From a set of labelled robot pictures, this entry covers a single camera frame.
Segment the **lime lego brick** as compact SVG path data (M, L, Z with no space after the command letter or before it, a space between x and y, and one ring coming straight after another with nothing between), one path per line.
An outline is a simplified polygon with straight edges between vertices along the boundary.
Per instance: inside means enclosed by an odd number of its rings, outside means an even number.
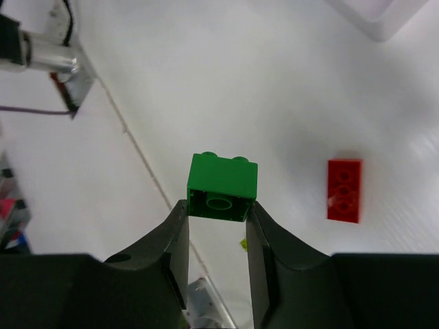
M248 251L248 246L247 246L247 239L242 239L240 241L240 245L242 246L242 248L247 252Z

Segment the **red rectangular lego brick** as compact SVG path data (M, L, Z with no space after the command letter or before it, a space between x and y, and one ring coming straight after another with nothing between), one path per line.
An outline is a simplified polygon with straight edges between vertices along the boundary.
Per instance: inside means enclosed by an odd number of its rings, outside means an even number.
M327 219L358 224L361 219L361 159L330 159L327 165Z

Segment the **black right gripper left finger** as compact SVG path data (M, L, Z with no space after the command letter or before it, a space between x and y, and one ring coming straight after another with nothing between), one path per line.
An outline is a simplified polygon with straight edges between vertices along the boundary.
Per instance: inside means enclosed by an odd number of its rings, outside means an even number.
M105 261L88 254L3 255L2 328L179 328L187 303L189 223L166 220Z

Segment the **green square lego brick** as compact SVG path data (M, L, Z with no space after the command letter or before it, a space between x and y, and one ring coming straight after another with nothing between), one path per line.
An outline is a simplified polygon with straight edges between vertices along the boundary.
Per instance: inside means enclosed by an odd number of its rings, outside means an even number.
M258 164L242 156L194 154L187 181L188 215L244 222L257 198Z

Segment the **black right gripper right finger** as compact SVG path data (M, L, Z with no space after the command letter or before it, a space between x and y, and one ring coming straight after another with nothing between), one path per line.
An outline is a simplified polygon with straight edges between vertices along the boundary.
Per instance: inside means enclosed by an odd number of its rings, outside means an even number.
M260 204L246 221L256 328L437 328L435 254L326 255Z

